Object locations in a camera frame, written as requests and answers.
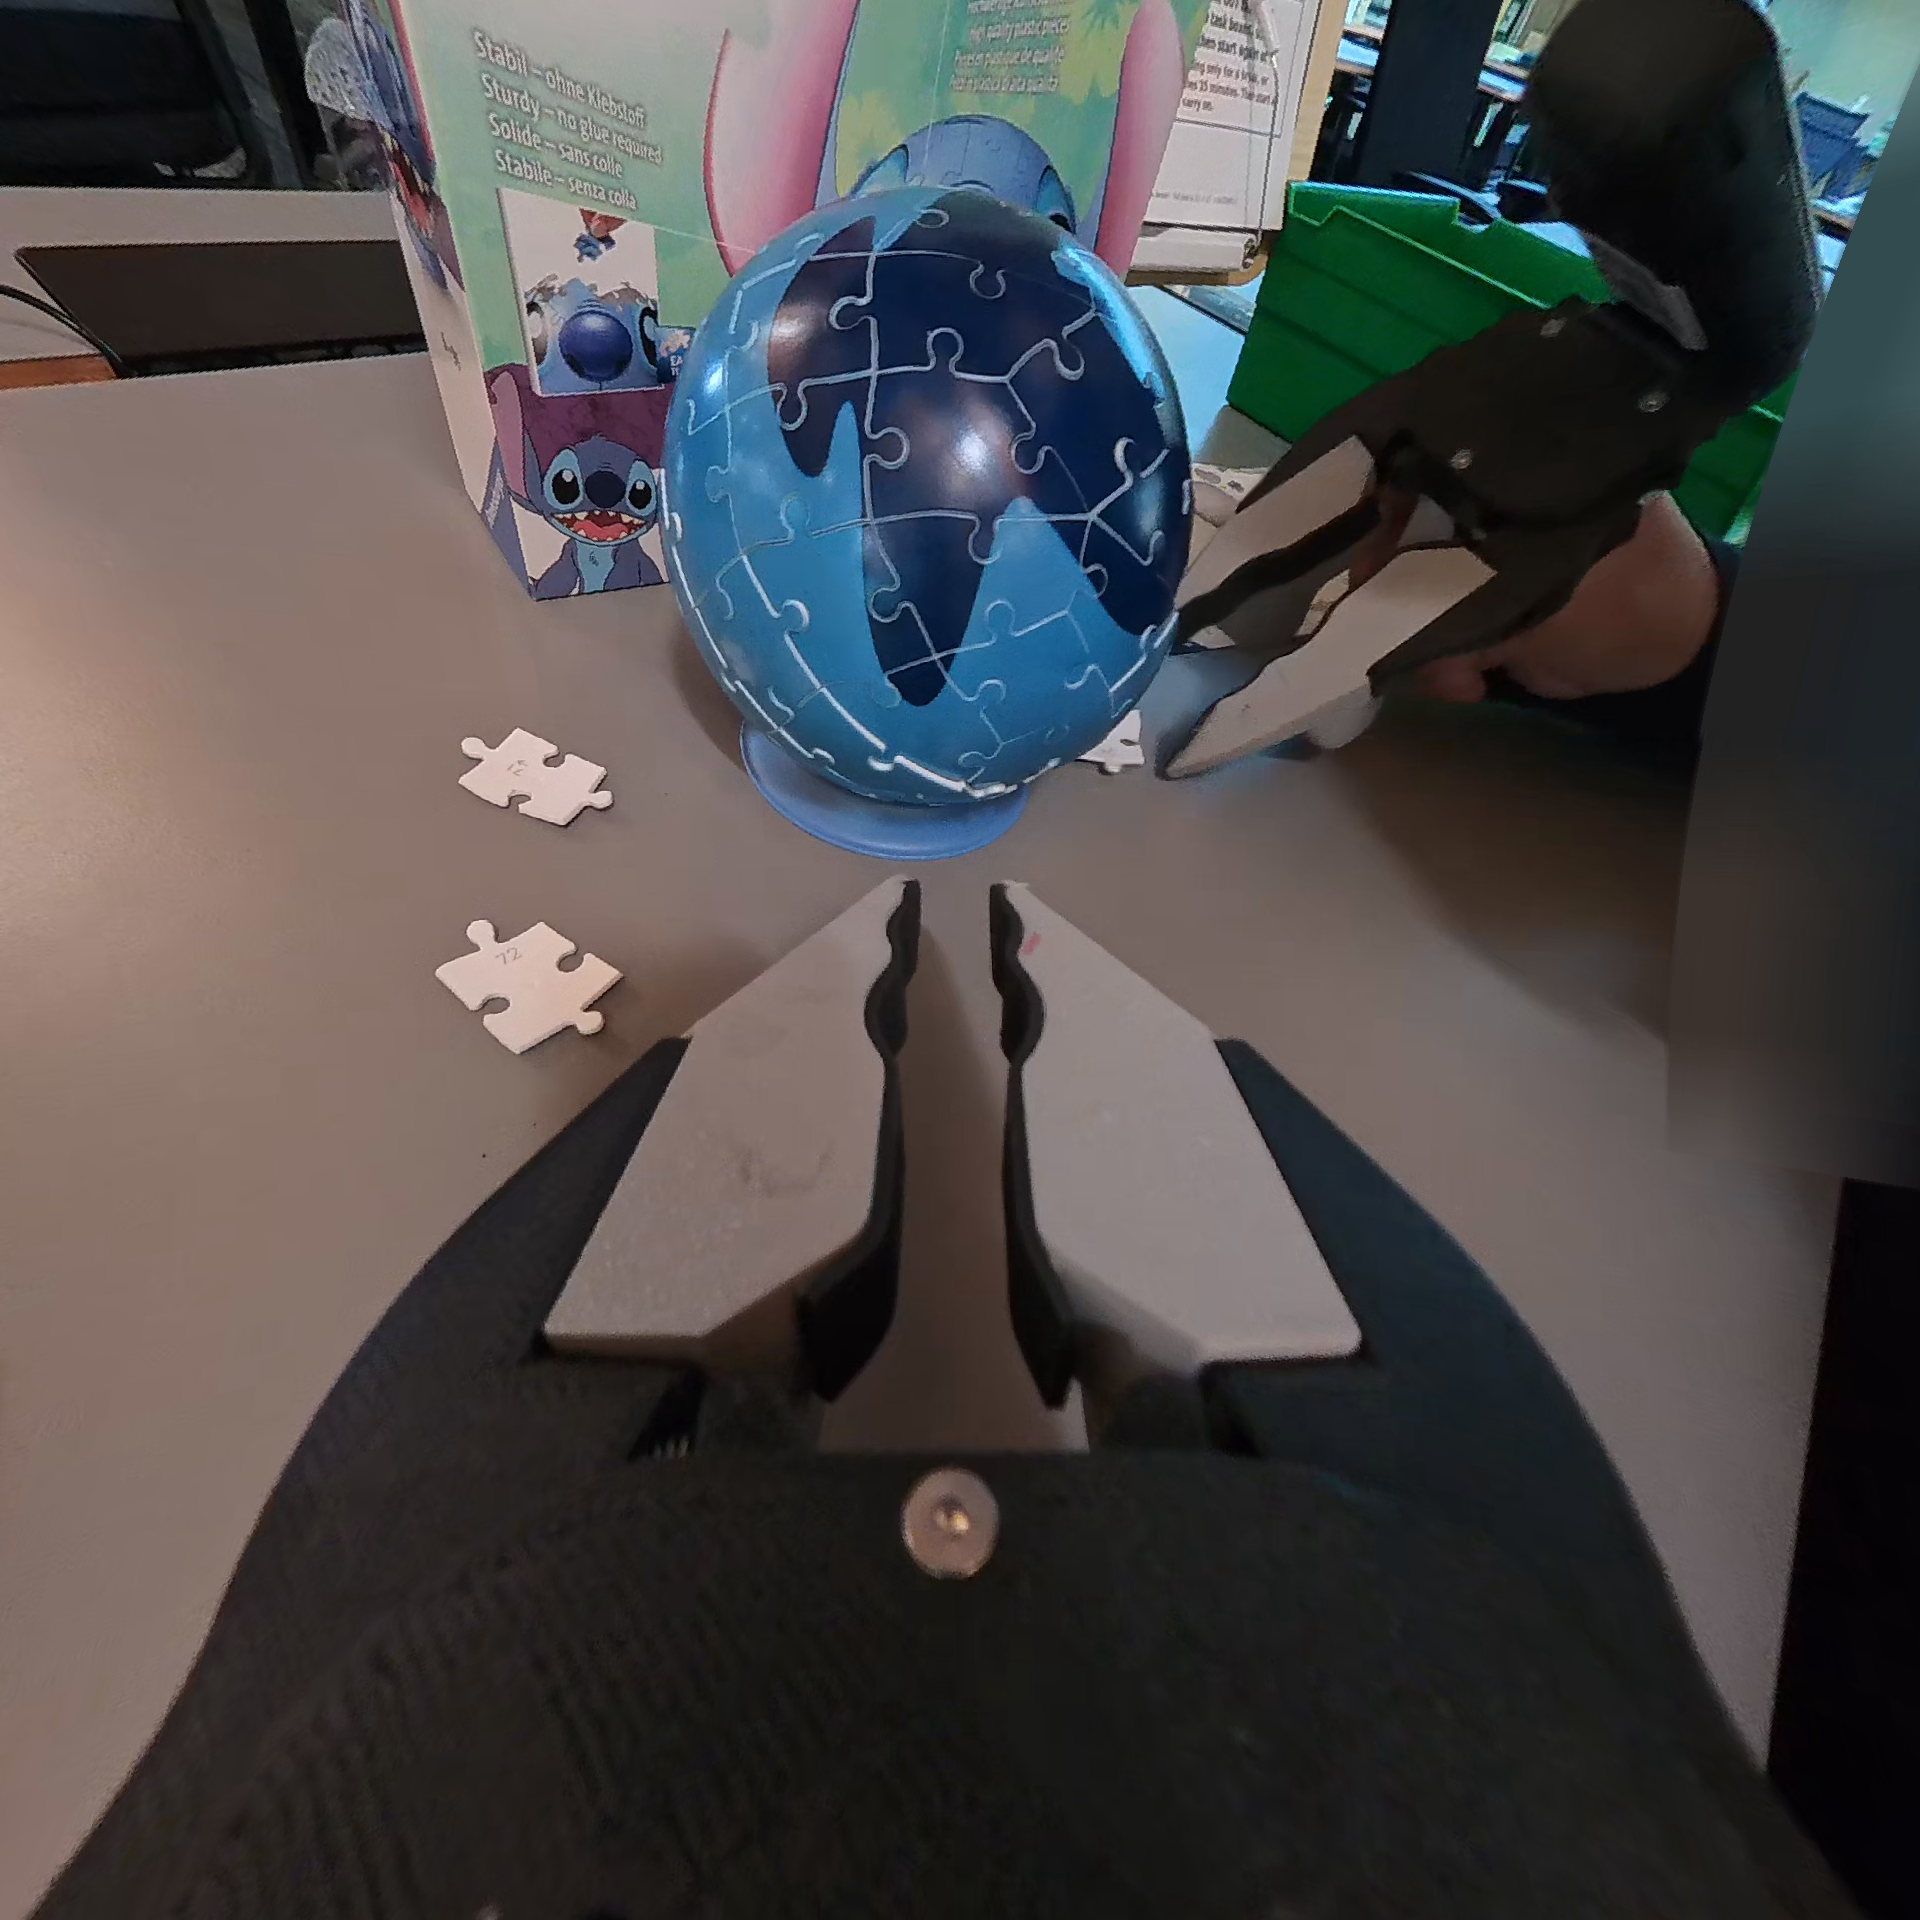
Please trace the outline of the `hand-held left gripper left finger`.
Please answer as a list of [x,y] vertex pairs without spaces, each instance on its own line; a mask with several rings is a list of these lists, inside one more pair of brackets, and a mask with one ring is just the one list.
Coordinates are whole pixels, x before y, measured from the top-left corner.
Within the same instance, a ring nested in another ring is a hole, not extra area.
[[673,1045],[542,1321],[557,1355],[772,1376],[831,1405],[898,1297],[904,988],[924,886],[885,876]]

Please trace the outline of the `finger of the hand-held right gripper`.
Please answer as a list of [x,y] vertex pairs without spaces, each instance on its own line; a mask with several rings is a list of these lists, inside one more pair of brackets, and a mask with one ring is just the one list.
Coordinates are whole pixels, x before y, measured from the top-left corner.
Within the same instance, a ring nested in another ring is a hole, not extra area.
[[1487,564],[1475,552],[1475,533],[1439,505],[1410,500],[1399,541],[1362,552],[1350,581],[1335,577],[1313,598],[1309,637],[1296,655],[1210,655],[1223,667],[1242,667],[1242,678],[1232,688],[1219,684],[1183,731],[1156,739],[1156,779],[1200,779],[1296,739],[1309,748],[1355,739],[1381,708],[1376,684],[1403,672],[1410,641],[1482,583]]
[[1388,548],[1410,512],[1410,467],[1376,465],[1362,443],[1287,449],[1192,552],[1179,594],[1178,655],[1296,655],[1309,608],[1362,552]]

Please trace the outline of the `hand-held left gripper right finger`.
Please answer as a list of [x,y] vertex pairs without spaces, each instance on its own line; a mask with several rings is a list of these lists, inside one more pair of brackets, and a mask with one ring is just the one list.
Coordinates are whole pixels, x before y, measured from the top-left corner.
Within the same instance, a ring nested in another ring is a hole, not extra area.
[[994,884],[1013,1332],[1048,1410],[1223,1363],[1345,1363],[1362,1332],[1210,1029]]

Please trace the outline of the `blue puzzle ball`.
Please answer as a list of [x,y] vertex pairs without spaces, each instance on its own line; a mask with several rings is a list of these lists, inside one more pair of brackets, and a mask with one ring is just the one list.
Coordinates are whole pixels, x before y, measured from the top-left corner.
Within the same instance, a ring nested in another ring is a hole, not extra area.
[[1080,238],[979,189],[772,238],[685,348],[657,476],[699,659],[852,803],[1021,803],[1169,659],[1192,522],[1169,355]]

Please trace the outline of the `white joined puzzle pieces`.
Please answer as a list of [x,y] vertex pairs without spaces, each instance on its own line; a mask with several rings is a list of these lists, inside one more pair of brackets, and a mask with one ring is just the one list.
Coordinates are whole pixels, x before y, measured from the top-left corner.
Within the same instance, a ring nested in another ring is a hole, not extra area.
[[562,753],[535,731],[518,727],[497,744],[466,735],[458,753],[466,757],[458,788],[524,818],[571,827],[580,816],[616,808],[605,766]]
[[485,1033],[524,1056],[571,1033],[603,1033],[597,1002],[625,979],[597,954],[580,954],[557,926],[535,923],[497,936],[494,923],[466,923],[466,954],[440,961],[437,986],[482,1014]]

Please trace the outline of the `printed cartoon puzzle box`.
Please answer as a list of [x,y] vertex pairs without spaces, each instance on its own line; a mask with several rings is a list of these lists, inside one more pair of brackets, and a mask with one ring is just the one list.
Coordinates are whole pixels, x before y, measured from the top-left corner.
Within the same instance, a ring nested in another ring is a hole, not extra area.
[[1188,0],[339,0],[301,82],[385,170],[455,459],[535,600],[657,590],[685,348],[794,220],[983,189],[1120,276]]

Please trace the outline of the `person's right hand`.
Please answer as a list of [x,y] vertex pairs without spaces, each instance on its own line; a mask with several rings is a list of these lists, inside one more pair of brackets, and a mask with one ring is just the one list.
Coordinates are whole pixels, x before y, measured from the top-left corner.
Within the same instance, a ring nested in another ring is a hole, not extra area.
[[1714,548],[1663,492],[1644,500],[1634,533],[1548,620],[1475,655],[1423,665],[1409,690],[1454,706],[1480,706],[1498,688],[1548,706],[1639,696],[1675,684],[1705,652],[1721,608]]

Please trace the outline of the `green storage bin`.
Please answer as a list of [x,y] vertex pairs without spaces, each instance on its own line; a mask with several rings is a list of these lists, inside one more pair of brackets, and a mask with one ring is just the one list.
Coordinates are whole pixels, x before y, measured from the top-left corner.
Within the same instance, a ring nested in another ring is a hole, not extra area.
[[1831,295],[1796,167],[1560,161],[1577,255],[1454,196],[1296,185],[1228,400],[1287,445],[1403,459],[1487,558],[1548,532],[1602,552],[1663,492],[1732,541]]

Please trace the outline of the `black partition panel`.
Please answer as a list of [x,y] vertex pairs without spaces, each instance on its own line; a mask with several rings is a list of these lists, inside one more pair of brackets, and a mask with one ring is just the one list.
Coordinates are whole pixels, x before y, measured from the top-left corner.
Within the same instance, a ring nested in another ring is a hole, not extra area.
[[1388,3],[1355,137],[1359,189],[1388,189],[1399,176],[1455,179],[1498,19],[1499,0]]

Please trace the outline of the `white printed sign board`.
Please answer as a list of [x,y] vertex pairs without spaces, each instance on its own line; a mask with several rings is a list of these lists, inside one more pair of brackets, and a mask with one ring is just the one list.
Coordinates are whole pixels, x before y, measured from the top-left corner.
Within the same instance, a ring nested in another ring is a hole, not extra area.
[[1242,287],[1263,267],[1287,189],[1309,179],[1342,33],[1342,0],[1209,9],[1126,271],[1135,287]]

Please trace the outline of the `black laptop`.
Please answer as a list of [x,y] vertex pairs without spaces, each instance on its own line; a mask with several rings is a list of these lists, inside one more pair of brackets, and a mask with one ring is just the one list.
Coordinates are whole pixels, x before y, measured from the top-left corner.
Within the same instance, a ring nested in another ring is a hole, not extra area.
[[398,243],[26,246],[35,312],[128,374],[424,353]]

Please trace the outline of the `black office chair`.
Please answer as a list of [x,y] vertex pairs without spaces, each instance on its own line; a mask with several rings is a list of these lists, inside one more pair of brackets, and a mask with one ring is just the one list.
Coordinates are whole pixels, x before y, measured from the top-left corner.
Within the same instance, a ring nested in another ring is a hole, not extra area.
[[5,189],[327,189],[301,45],[329,3],[9,0]]

